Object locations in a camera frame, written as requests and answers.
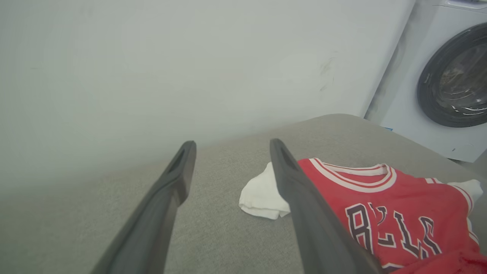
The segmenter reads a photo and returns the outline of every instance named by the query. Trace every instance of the white appliance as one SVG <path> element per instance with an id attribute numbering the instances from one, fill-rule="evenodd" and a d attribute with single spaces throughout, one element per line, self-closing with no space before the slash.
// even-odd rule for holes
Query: white appliance
<path id="1" fill-rule="evenodd" d="M 487 149 L 487 2 L 418 0 L 366 118 L 447 158 Z"/>

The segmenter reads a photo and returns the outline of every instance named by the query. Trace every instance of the washing machine door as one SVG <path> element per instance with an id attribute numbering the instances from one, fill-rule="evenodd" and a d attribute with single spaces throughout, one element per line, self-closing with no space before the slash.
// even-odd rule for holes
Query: washing machine door
<path id="1" fill-rule="evenodd" d="M 438 124 L 487 122 L 487 23 L 456 35 L 433 55 L 419 78 L 417 97 Z"/>

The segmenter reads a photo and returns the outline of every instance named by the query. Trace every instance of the gray cushion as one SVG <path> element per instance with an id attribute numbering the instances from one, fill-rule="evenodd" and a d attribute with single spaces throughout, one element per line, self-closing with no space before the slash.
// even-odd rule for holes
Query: gray cushion
<path id="1" fill-rule="evenodd" d="M 461 166 L 393 132 L 350 115 L 327 115 L 199 149 L 189 198 L 174 225 L 165 273 L 302 273 L 291 216 L 248 215 L 240 191 L 262 172 L 269 140 L 281 138 L 299 158 L 341 166 L 389 165 L 443 182 L 476 178 Z M 165 163 L 75 186 L 42 188 L 1 201 L 0 272 L 88 273 Z M 472 222 L 481 245 L 487 227 Z"/>

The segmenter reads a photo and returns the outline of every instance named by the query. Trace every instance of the bulls jersey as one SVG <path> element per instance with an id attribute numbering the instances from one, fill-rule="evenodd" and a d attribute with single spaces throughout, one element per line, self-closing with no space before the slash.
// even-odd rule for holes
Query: bulls jersey
<path id="1" fill-rule="evenodd" d="M 350 235 L 388 272 L 434 255 L 479 252 L 467 218 L 482 194 L 479 181 L 443 184 L 386 164 L 346 168 L 317 158 L 298 163 Z"/>

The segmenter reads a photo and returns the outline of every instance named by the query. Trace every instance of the white wall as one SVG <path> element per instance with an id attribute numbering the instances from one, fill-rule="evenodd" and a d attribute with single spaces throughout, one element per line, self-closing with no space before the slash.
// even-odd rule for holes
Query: white wall
<path id="1" fill-rule="evenodd" d="M 411 5 L 3 0 L 0 181 L 90 179 L 329 113 L 362 116 Z"/>

